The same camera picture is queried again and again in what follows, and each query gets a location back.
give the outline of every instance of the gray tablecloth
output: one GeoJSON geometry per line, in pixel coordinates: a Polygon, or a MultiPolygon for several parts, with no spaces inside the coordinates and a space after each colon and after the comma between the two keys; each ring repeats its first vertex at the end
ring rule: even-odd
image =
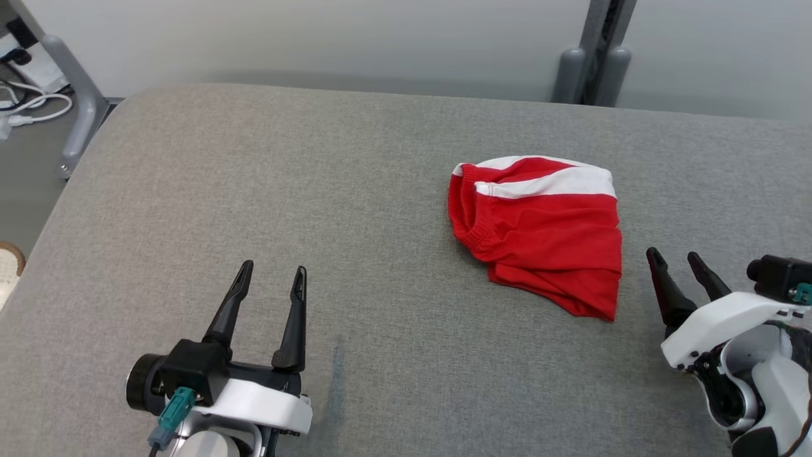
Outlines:
{"type": "Polygon", "coordinates": [[[531,102],[190,85],[103,126],[0,314],[0,454],[146,455],[124,400],[145,352],[199,338],[254,259],[235,359],[269,363],[309,270],[308,436],[280,455],[726,455],[669,369],[644,251],[734,289],[812,259],[812,128],[531,102]],[[458,162],[552,155],[614,173],[617,321],[492,284],[451,235],[458,162]]]}

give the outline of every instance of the red shorts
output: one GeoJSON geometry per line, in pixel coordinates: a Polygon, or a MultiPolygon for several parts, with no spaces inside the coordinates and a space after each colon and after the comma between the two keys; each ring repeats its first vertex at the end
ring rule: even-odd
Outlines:
{"type": "Polygon", "coordinates": [[[621,236],[608,170],[540,155],[461,163],[448,215],[491,281],[615,319],[621,236]]]}

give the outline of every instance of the brown rim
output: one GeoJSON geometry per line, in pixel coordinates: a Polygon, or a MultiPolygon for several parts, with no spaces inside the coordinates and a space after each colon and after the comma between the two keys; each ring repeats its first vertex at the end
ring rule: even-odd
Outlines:
{"type": "Polygon", "coordinates": [[[22,276],[23,268],[25,268],[25,255],[23,255],[23,251],[19,250],[19,247],[6,242],[0,242],[0,250],[7,250],[17,258],[17,276],[22,276]]]}

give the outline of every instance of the white stripe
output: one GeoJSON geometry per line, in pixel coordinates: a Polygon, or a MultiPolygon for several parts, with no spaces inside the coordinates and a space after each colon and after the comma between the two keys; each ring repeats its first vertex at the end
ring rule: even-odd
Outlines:
{"type": "Polygon", "coordinates": [[[501,198],[562,194],[604,194],[617,198],[609,170],[593,166],[565,168],[527,181],[502,184],[477,181],[474,184],[478,193],[501,198]]]}
{"type": "Polygon", "coordinates": [[[552,160],[554,162],[566,163],[567,165],[572,165],[574,167],[597,168],[594,165],[589,165],[588,163],[576,162],[575,160],[559,159],[557,157],[547,157],[546,155],[511,155],[508,157],[499,157],[497,159],[486,160],[485,162],[477,163],[477,166],[484,168],[493,168],[495,170],[504,170],[522,159],[547,159],[552,160]]]}

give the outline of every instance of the white partition panel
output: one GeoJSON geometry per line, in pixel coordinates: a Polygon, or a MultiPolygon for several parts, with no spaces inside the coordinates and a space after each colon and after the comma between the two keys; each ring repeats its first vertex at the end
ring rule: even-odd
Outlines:
{"type": "Polygon", "coordinates": [[[812,2],[637,0],[618,107],[812,119],[812,2]]]}
{"type": "Polygon", "coordinates": [[[180,81],[547,100],[590,0],[21,0],[108,98],[180,81]]]}

